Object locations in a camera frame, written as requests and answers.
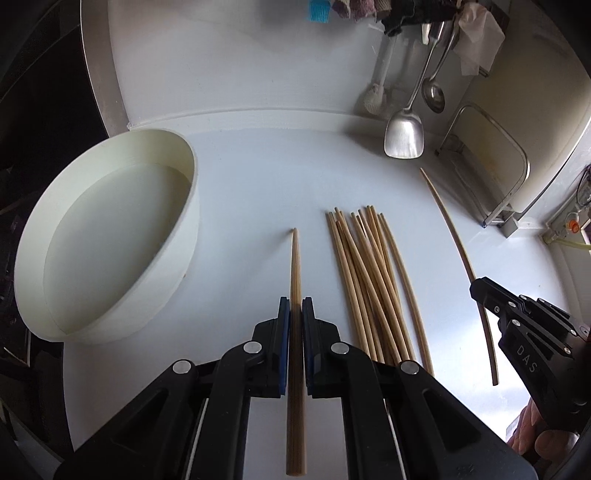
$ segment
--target round metal rivet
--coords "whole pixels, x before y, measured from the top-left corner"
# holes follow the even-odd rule
[[[343,342],[333,343],[330,346],[330,349],[334,353],[338,353],[339,355],[345,355],[346,353],[349,353],[349,345],[347,345],[346,343],[343,343]]]
[[[400,370],[408,375],[416,375],[418,373],[418,363],[412,360],[406,360],[400,364]]]
[[[259,342],[247,342],[242,348],[246,353],[258,353],[262,350],[262,345]]]
[[[191,362],[188,360],[179,360],[173,365],[173,372],[179,375],[187,373],[191,370]]]

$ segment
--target bundle of chopsticks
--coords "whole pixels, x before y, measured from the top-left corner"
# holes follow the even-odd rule
[[[360,348],[372,360],[389,365],[417,360],[402,312],[391,253],[410,306],[423,367],[433,375],[423,320],[384,214],[378,215],[373,206],[368,206],[365,212],[351,213],[350,226],[338,208],[334,214],[329,212],[328,218]]]

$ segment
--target scrub brush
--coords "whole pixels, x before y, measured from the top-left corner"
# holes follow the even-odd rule
[[[386,96],[384,94],[384,82],[386,81],[386,75],[388,74],[390,60],[392,60],[392,52],[394,51],[394,47],[396,46],[397,38],[398,36],[394,38],[388,37],[389,43],[386,47],[386,51],[384,52],[381,68],[379,70],[378,75],[379,83],[374,83],[365,94],[365,97],[363,97],[363,106],[372,115],[379,115],[386,104]]]
[[[309,0],[309,18],[311,22],[328,23],[330,2],[329,0]]]

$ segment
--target metal spoon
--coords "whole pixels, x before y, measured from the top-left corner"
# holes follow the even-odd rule
[[[425,65],[418,77],[417,84],[414,86],[408,105],[393,114],[386,127],[386,134],[384,136],[384,151],[386,155],[392,158],[418,158],[423,154],[425,147],[425,138],[423,131],[423,123],[420,117],[413,112],[413,102],[417,97],[423,78],[427,71],[429,61],[433,56],[435,46],[441,40],[443,33],[443,22],[431,26],[429,33],[429,55],[425,61]]]
[[[445,61],[447,54],[455,46],[455,42],[459,37],[459,33],[460,25],[457,21],[455,21],[453,23],[452,32],[449,35],[449,40],[447,41],[445,51],[443,52],[443,55],[441,55],[441,59],[435,68],[435,72],[433,72],[433,75],[431,75],[428,79],[423,80],[423,85],[421,87],[423,99],[425,100],[427,106],[435,113],[442,113],[445,109],[445,95],[443,95],[443,90],[435,81],[435,77],[439,73],[439,70],[441,70],[441,66]]]

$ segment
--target spatula head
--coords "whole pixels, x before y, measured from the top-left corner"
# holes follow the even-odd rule
[[[386,127],[384,151],[392,158],[411,159],[423,154],[423,123],[412,110],[395,113]]]

